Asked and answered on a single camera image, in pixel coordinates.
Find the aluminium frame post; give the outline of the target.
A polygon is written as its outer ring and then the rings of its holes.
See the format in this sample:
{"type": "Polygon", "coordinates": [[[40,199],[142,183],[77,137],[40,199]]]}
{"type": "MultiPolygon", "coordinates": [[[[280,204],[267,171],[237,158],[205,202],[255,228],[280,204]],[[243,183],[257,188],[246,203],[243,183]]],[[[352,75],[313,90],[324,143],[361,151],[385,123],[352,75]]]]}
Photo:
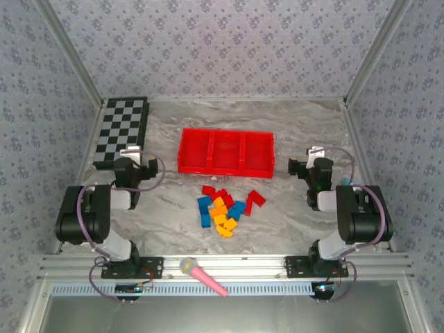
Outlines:
{"type": "Polygon", "coordinates": [[[391,7],[383,19],[374,40],[344,96],[344,103],[347,108],[353,106],[412,2],[413,0],[393,0],[391,7]]]}
{"type": "Polygon", "coordinates": [[[92,103],[97,107],[102,106],[102,97],[51,2],[49,0],[33,0],[33,2],[92,103]]]}

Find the pink toy microphone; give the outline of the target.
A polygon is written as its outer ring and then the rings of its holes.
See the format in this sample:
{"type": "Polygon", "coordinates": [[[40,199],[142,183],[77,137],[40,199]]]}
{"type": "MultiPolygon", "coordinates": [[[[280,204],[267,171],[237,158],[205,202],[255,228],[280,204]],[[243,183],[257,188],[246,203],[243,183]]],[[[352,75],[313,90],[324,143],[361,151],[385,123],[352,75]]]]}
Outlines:
{"type": "Polygon", "coordinates": [[[180,270],[185,275],[190,275],[203,283],[205,286],[216,292],[222,297],[228,296],[228,290],[220,285],[216,280],[209,276],[197,263],[195,259],[190,257],[184,258],[180,262],[180,270]]]}

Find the red three-compartment container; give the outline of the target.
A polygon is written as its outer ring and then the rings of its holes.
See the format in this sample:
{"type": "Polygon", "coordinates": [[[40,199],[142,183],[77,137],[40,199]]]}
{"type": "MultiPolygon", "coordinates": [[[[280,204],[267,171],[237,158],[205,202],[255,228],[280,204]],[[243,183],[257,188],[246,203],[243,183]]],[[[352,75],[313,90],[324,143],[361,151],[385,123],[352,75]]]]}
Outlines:
{"type": "Polygon", "coordinates": [[[184,128],[179,173],[272,178],[274,135],[248,130],[184,128]]]}

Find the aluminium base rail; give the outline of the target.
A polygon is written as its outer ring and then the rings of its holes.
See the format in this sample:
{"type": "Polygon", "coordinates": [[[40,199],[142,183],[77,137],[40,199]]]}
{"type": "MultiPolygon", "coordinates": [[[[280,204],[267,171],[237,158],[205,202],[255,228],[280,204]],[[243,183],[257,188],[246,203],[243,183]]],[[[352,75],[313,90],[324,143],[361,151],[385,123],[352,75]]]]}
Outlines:
{"type": "MultiPolygon", "coordinates": [[[[94,263],[94,255],[46,255],[36,276],[53,281],[80,282],[94,263]]],[[[213,278],[222,282],[274,281],[287,279],[284,255],[197,255],[195,260],[213,278]]],[[[347,256],[360,280],[401,280],[415,277],[405,253],[353,253],[347,256]]]]}

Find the black and grey chessboard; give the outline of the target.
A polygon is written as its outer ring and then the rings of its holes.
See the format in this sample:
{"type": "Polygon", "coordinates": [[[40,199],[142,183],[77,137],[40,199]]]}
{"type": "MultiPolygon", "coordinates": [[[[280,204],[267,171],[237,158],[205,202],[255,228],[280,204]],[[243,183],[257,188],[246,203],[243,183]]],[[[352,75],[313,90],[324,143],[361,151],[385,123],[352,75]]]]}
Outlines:
{"type": "Polygon", "coordinates": [[[104,102],[104,115],[92,164],[111,170],[120,151],[144,148],[149,102],[146,97],[111,98],[104,102]]]}

